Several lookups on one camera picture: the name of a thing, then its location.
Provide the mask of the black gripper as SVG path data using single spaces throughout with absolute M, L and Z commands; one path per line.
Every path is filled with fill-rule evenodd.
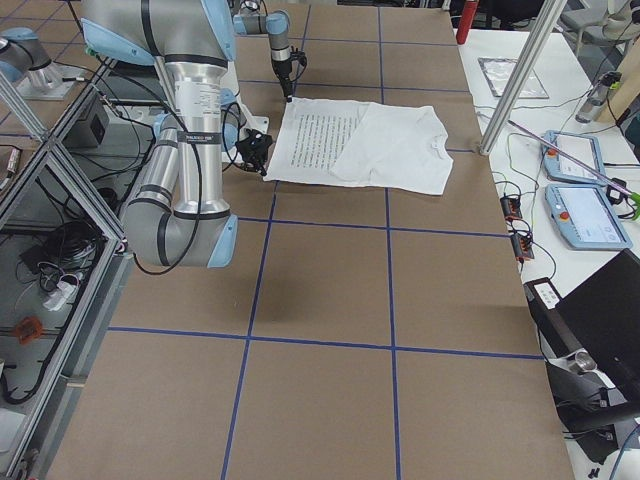
M 236 150 L 242 157 L 243 168 L 257 168 L 261 176 L 266 176 L 264 166 L 264 135 L 256 134 L 236 142 Z
M 280 83 L 282 83 L 282 91 L 285 101 L 290 103 L 293 98 L 293 84 L 291 82 L 292 60 L 273 60 L 272 68 L 274 74 Z

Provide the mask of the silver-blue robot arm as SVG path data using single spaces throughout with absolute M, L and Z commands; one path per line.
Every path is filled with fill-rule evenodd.
M 137 266 L 221 268 L 234 255 L 239 221 L 223 198 L 221 81 L 236 58 L 225 1 L 85 1 L 83 35 L 99 55 L 168 72 L 172 105 L 124 231 Z
M 269 41 L 271 66 L 280 83 L 285 101 L 293 96 L 291 79 L 293 50 L 289 41 L 289 16 L 285 11 L 264 13 L 241 13 L 233 17 L 233 25 L 239 35 L 266 34 Z

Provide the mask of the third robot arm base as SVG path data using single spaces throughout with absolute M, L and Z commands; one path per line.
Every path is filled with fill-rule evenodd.
M 64 81 L 64 70 L 51 59 L 38 35 L 27 27 L 1 32 L 1 73 L 28 100 L 62 100 L 74 82 Z

